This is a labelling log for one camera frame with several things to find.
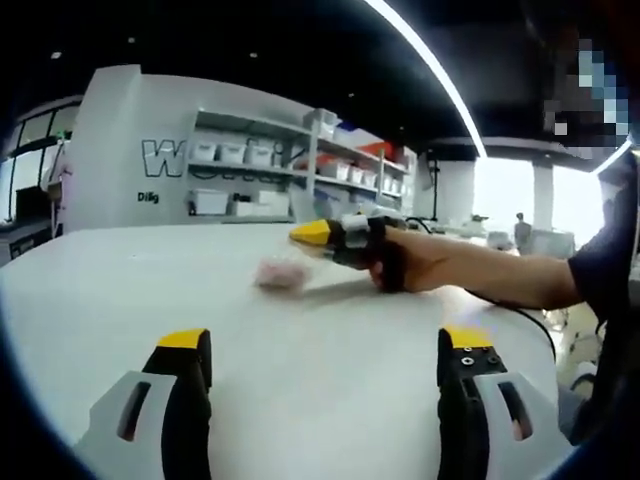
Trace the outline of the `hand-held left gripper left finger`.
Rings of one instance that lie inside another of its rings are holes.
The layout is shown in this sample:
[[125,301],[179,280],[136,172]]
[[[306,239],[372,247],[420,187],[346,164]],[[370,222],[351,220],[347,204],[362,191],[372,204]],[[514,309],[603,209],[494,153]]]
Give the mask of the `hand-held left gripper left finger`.
[[210,331],[161,338],[89,411],[74,454],[98,479],[209,479]]

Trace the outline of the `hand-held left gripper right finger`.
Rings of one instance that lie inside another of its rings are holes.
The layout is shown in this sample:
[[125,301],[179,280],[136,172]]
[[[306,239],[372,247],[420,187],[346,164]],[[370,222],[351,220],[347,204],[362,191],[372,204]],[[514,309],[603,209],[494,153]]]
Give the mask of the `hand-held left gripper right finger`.
[[558,408],[473,329],[438,333],[440,479],[546,479],[573,447]]

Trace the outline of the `person's right hand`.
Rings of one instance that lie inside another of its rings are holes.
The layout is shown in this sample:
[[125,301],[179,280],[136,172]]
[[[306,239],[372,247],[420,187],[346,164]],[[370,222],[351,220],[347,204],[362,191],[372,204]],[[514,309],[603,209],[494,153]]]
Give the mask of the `person's right hand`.
[[451,256],[451,242],[415,231],[388,228],[386,239],[401,248],[405,257],[403,290],[411,293],[445,285],[445,263]]

